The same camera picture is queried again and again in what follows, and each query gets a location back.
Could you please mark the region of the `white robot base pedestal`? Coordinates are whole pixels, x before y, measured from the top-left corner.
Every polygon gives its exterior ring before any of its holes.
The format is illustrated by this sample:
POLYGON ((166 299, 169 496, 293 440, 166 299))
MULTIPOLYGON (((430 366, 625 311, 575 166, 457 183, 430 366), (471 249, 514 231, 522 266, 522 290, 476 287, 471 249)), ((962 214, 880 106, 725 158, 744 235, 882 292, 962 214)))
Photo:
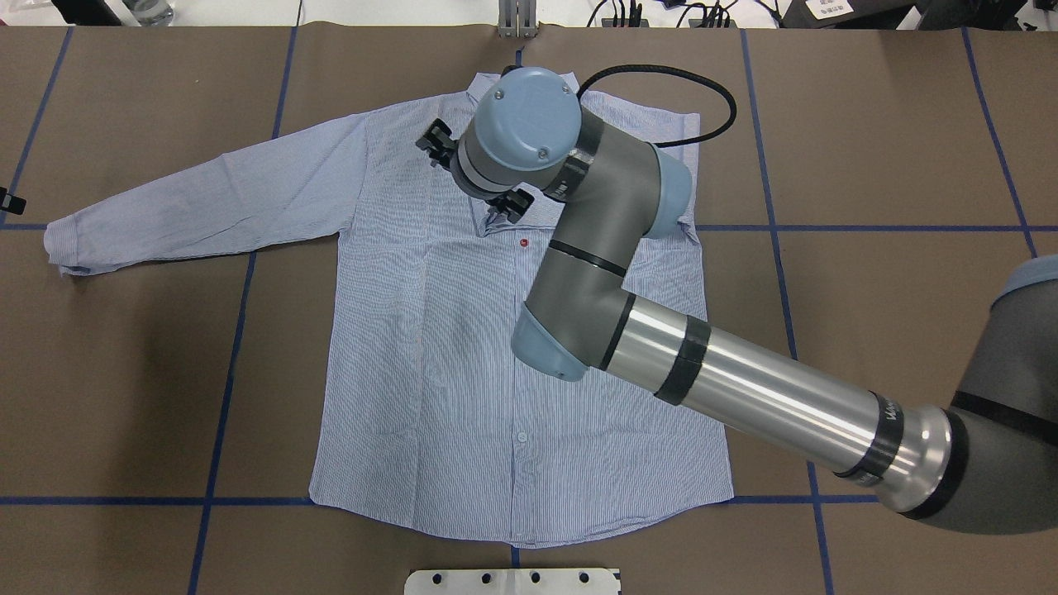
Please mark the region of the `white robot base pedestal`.
POLYGON ((404 594, 622 594, 618 569, 424 569, 404 594))

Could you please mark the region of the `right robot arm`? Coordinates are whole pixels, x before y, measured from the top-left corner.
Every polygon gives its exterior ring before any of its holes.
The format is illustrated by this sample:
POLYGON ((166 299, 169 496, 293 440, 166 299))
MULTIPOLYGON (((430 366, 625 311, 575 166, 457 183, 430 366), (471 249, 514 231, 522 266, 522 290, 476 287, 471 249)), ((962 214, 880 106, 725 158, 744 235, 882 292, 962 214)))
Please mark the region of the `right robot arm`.
POLYGON ((466 132, 440 140, 456 184, 518 219, 523 184, 563 204, 512 350, 566 381, 603 369, 662 402, 803 455, 941 530, 1056 527, 1056 257, 1020 264, 951 402, 908 409, 623 287, 638 244, 676 231, 690 170, 582 105, 555 72, 511 67, 466 132))

